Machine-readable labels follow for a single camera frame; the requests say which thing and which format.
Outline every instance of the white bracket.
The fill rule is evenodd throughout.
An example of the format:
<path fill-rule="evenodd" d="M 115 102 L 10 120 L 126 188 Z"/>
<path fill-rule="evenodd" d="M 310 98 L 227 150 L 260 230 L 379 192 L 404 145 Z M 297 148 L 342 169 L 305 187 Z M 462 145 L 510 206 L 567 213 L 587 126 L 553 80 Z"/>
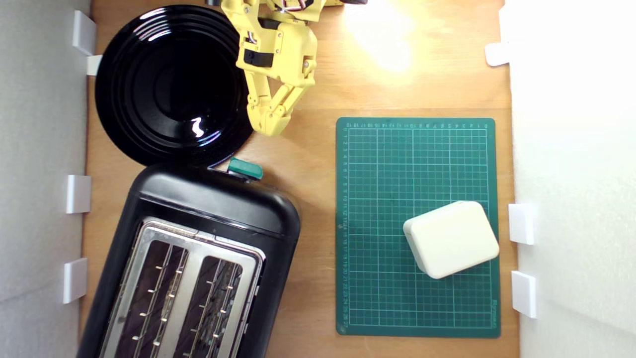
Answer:
<path fill-rule="evenodd" d="M 75 10 L 73 18 L 73 47 L 86 56 L 95 54 L 95 36 L 97 24 L 79 10 Z"/>
<path fill-rule="evenodd" d="M 97 76 L 97 70 L 99 69 L 99 63 L 102 61 L 102 55 L 88 56 L 86 58 L 86 74 L 88 76 Z"/>
<path fill-rule="evenodd" d="M 66 213 L 88 213 L 90 211 L 91 177 L 69 175 L 66 185 Z"/>
<path fill-rule="evenodd" d="M 535 208 L 530 204 L 508 204 L 510 241 L 534 245 Z"/>
<path fill-rule="evenodd" d="M 484 48 L 486 54 L 486 63 L 489 66 L 495 67 L 510 62 L 510 41 L 511 41 L 511 29 L 513 23 L 511 21 L 510 5 L 504 5 L 499 9 L 499 32 L 501 36 L 501 42 L 489 43 Z"/>
<path fill-rule="evenodd" d="M 537 318 L 537 279 L 519 271 L 512 271 L 513 308 Z"/>
<path fill-rule="evenodd" d="M 64 304 L 84 296 L 87 285 L 88 260 L 85 257 L 64 264 Z"/>

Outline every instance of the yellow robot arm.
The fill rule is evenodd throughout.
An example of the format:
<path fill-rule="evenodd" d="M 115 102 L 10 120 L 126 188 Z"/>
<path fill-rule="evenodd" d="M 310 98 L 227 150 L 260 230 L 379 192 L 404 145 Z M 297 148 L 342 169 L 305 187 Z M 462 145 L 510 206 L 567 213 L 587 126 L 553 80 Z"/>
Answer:
<path fill-rule="evenodd" d="M 366 0 L 347 2 L 365 3 Z M 245 71 L 247 113 L 255 131 L 276 136 L 315 84 L 317 40 L 308 21 L 335 0 L 215 0 L 239 34 L 237 67 Z M 260 13 L 266 4 L 269 12 Z M 272 97 L 268 77 L 282 85 Z"/>

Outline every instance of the toaster slot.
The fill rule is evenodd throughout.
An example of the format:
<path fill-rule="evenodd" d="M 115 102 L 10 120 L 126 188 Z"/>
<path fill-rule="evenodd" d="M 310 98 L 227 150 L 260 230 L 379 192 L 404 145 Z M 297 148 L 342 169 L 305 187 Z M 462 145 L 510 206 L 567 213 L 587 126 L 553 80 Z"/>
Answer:
<path fill-rule="evenodd" d="M 258 248 L 148 219 L 101 357 L 234 357 L 264 261 Z"/>
<path fill-rule="evenodd" d="M 151 242 L 117 347 L 118 357 L 156 357 L 187 259 L 188 251 L 181 247 Z"/>
<path fill-rule="evenodd" d="M 235 303 L 238 310 L 245 306 L 246 297 L 236 297 L 242 272 L 238 264 L 204 259 L 174 357 L 218 357 L 230 312 Z"/>

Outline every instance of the white box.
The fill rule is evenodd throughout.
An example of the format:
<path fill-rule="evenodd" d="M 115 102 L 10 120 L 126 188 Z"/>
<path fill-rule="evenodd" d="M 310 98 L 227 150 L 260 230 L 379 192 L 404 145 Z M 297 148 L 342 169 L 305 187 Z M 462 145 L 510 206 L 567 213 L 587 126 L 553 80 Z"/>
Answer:
<path fill-rule="evenodd" d="M 457 201 L 404 223 L 417 266 L 443 278 L 494 259 L 499 244 L 480 203 Z"/>

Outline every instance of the white clip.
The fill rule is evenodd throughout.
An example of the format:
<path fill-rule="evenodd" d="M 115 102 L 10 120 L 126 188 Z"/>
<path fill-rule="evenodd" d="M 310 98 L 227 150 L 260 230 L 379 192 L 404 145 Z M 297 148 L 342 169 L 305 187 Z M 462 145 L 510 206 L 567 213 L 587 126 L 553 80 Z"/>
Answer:
<path fill-rule="evenodd" d="M 537 318 L 537 279 L 519 271 L 512 271 L 513 308 Z"/>
<path fill-rule="evenodd" d="M 86 74 L 88 76 L 97 76 L 97 70 L 99 69 L 99 63 L 102 61 L 102 55 L 88 56 L 86 58 Z"/>
<path fill-rule="evenodd" d="M 75 10 L 73 18 L 73 47 L 86 56 L 95 53 L 95 36 L 97 25 L 88 16 Z"/>
<path fill-rule="evenodd" d="M 489 43 L 484 48 L 486 63 L 495 67 L 510 63 L 510 37 L 512 23 L 510 21 L 510 7 L 504 5 L 499 9 L 499 33 L 501 42 Z"/>
<path fill-rule="evenodd" d="M 530 204 L 508 204 L 510 241 L 534 245 L 535 208 Z"/>

